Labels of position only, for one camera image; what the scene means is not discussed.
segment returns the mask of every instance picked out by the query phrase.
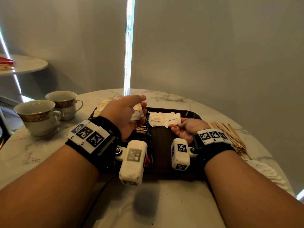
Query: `white plastic device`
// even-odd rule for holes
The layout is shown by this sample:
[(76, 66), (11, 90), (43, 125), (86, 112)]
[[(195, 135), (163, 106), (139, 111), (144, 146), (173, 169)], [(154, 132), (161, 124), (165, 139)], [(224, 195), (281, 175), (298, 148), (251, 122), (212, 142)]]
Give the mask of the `white plastic device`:
[(190, 157), (196, 157), (185, 139), (175, 138), (171, 145), (171, 164), (175, 170), (184, 171), (190, 165)]
[(123, 184), (141, 185), (143, 170), (145, 167), (147, 143), (144, 141), (132, 140), (127, 148), (118, 146), (122, 150), (116, 160), (122, 161), (119, 171), (119, 179)]

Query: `person's right arm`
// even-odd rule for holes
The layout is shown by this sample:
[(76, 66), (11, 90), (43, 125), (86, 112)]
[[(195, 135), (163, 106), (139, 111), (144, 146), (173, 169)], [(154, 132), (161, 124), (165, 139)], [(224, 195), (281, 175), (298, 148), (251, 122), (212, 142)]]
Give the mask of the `person's right arm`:
[[(182, 119), (171, 130), (188, 144), (208, 128), (196, 119)], [(227, 227), (304, 227), (304, 204), (260, 174), (232, 150), (207, 162), (205, 173)]]

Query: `black wrist strap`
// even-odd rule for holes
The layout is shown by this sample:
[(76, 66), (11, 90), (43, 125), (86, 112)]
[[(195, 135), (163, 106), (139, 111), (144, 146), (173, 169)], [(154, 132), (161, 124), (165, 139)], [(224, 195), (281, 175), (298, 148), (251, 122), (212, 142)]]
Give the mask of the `black wrist strap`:
[(121, 141), (121, 133), (111, 121), (104, 117), (96, 117), (94, 119), (91, 119), (90, 122), (94, 123), (96, 126), (102, 127), (110, 134), (99, 146), (97, 146), (93, 152), (89, 153), (81, 145), (74, 143), (70, 139), (68, 139), (65, 144), (80, 153), (100, 172), (103, 172), (109, 163), (108, 159), (114, 156), (117, 143)]
[(211, 143), (209, 145), (205, 145), (198, 134), (193, 136), (193, 142), (191, 144), (192, 147), (195, 148), (196, 153), (198, 154), (196, 158), (199, 158), (204, 163), (204, 166), (207, 164), (210, 159), (219, 153), (226, 150), (234, 150), (234, 148), (226, 143)]

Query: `teacup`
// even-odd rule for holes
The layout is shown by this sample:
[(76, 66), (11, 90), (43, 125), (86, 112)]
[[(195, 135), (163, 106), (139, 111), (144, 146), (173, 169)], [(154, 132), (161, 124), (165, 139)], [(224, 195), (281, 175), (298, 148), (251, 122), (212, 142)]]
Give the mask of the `teacup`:
[[(73, 119), (78, 110), (83, 106), (83, 101), (76, 100), (77, 94), (70, 91), (55, 91), (45, 95), (47, 100), (55, 102), (55, 110), (62, 113), (62, 121)], [(76, 109), (76, 102), (80, 101), (81, 107)]]
[(49, 100), (35, 100), (21, 103), (14, 107), (25, 127), (32, 135), (43, 136), (57, 128), (61, 118), (59, 111), (54, 111), (55, 103)]

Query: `hand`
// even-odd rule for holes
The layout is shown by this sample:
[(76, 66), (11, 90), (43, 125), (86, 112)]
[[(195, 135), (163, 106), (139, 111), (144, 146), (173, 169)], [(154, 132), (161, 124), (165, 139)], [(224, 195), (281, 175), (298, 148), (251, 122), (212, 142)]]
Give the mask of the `hand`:
[(109, 119), (120, 130), (122, 140), (128, 138), (132, 131), (138, 126), (145, 123), (146, 117), (142, 116), (137, 122), (130, 122), (132, 114), (134, 114), (133, 107), (140, 103), (143, 113), (147, 113), (147, 103), (145, 95), (129, 95), (122, 98), (110, 101), (101, 111), (99, 116)]
[(198, 131), (204, 129), (210, 129), (210, 126), (207, 122), (199, 119), (187, 119), (187, 118), (180, 118), (181, 122), (178, 125), (170, 124), (171, 131), (175, 133), (182, 139), (185, 139), (190, 145), (193, 141), (192, 135), (197, 134)]

